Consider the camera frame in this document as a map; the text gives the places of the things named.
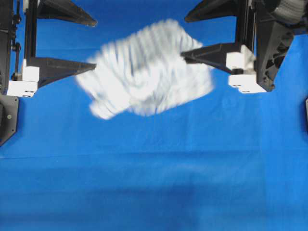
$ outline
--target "blue cloth surface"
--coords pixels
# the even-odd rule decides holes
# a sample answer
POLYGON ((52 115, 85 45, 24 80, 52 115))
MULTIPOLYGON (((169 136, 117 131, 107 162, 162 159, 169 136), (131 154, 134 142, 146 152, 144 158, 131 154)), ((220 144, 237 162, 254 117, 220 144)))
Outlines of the blue cloth surface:
MULTIPOLYGON (((205 46, 234 40, 234 18, 184 23, 198 0, 74 2, 98 26, 41 20, 37 56, 85 61, 168 18, 205 46)), ((73 77, 22 99, 0 148, 0 230, 306 231, 307 57, 299 36, 274 92, 240 94, 215 70, 211 94, 151 117, 93 117, 73 77)))

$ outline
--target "striped towel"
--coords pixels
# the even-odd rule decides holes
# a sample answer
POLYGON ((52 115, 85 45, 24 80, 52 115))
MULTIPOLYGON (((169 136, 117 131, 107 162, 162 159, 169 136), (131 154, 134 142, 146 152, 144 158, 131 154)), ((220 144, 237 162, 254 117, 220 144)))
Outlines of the striped towel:
POLYGON ((162 21, 103 46, 89 59, 97 68, 77 76, 77 82, 93 98, 93 114, 102 119, 126 110, 142 116, 161 113, 213 89, 211 68, 188 65, 180 56, 201 46, 176 21, 162 21))

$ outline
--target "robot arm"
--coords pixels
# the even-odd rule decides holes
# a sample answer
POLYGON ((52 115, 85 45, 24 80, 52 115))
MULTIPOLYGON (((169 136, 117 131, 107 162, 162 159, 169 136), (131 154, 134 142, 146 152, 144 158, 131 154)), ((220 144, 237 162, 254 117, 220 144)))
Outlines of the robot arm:
POLYGON ((21 22, 20 0, 17 0, 16 14, 13 2, 0 0, 0 146, 16 132, 18 97, 33 97, 39 88, 47 84, 96 67, 95 64, 36 57, 38 19, 59 19, 87 26, 95 26, 95 20, 71 0, 24 0, 25 56, 19 73, 21 45, 16 42, 16 30, 21 22), (12 77, 11 51, 16 52, 15 73, 12 77))
POLYGON ((184 52, 188 63, 204 63, 230 74, 241 93, 269 92, 294 36, 308 32, 306 0, 204 0, 187 22, 235 16, 234 43, 184 52), (257 56, 254 44, 257 39, 257 56))

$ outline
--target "blurry white fabric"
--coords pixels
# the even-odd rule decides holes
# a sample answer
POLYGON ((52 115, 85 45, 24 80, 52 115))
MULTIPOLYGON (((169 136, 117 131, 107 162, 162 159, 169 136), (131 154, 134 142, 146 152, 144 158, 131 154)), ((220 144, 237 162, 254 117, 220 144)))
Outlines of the blurry white fabric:
POLYGON ((97 68, 77 81, 93 98, 91 111, 102 119, 125 110, 150 116, 211 92, 211 68, 188 65, 180 56, 201 46, 176 21, 163 21, 103 46, 89 59, 97 68))

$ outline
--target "blue fabric background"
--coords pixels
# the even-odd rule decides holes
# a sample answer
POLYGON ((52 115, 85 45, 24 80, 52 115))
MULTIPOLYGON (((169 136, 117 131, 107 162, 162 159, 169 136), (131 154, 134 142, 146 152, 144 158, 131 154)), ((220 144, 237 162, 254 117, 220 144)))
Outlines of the blue fabric background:
MULTIPOLYGON (((74 2, 98 26, 39 21, 38 56, 85 61, 168 18, 204 45, 234 39, 234 18, 184 23, 198 0, 74 2)), ((215 70, 211 94, 152 117, 93 117, 73 77, 22 99, 0 149, 0 230, 306 231, 307 57, 299 36, 273 93, 242 95, 215 70)))

